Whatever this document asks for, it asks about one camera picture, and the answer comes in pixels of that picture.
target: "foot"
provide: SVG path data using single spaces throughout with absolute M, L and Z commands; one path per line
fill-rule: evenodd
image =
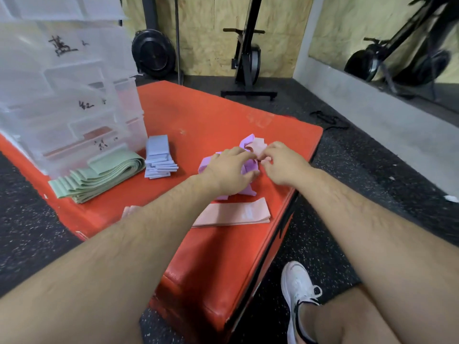
M 295 307 L 302 302 L 309 302 L 319 305 L 317 298 L 322 295 L 322 289 L 319 286 L 313 285 L 309 274 L 303 265 L 299 262 L 292 261 L 285 265 L 280 279 L 280 286 L 282 294 L 290 309 L 290 323 L 287 331 L 288 344 L 296 344 L 295 340 Z M 319 289 L 319 293 L 315 294 L 315 289 Z M 307 340 L 314 343 L 314 341 L 304 331 L 297 328 L 298 333 L 301 332 L 302 336 Z

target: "red vinyl surface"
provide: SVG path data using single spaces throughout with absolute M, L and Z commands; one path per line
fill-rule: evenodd
M 0 136 L 0 150 L 54 208 L 60 221 L 80 238 L 92 237 L 117 222 L 125 206 L 151 202 L 196 174 L 204 157 L 237 146 L 252 133 L 264 138 L 267 144 L 282 141 L 307 160 L 313 156 L 322 135 L 318 126 L 166 81 L 139 87 L 138 91 L 148 135 L 169 136 L 172 158 L 180 167 L 170 177 L 149 180 L 142 172 L 89 202 L 75 204 L 71 199 L 57 199 L 47 183 L 49 178 Z M 294 193 L 291 188 L 273 184 L 265 173 L 252 188 L 258 193 L 256 197 L 235 195 L 229 202 L 251 202 L 265 197 L 271 222 L 191 229 L 158 287 L 162 306 L 178 313 L 188 305 L 199 308 L 202 321 L 216 331 L 224 328 L 261 256 L 270 248 L 269 242 Z

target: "white wall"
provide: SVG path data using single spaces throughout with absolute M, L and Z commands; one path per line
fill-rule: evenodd
M 314 0 L 293 78 L 450 195 L 459 197 L 459 129 L 307 53 L 324 0 Z

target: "left hand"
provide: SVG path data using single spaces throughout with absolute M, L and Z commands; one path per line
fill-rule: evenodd
M 215 153 L 209 165 L 201 173 L 206 178 L 206 183 L 214 186 L 218 196 L 233 195 L 242 191 L 259 174 L 259 170 L 240 173 L 242 165 L 249 159 L 256 159 L 255 153 L 234 147 L 231 150 L 224 150 L 221 154 Z

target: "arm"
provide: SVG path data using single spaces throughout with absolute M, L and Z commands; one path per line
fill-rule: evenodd
M 359 195 L 276 142 L 267 175 L 311 203 L 405 344 L 459 338 L 459 249 Z
M 217 196 L 243 190 L 258 175 L 240 174 L 249 158 L 255 155 L 240 148 L 215 155 L 202 174 L 13 289 L 0 300 L 0 343 L 123 341 L 198 215 Z

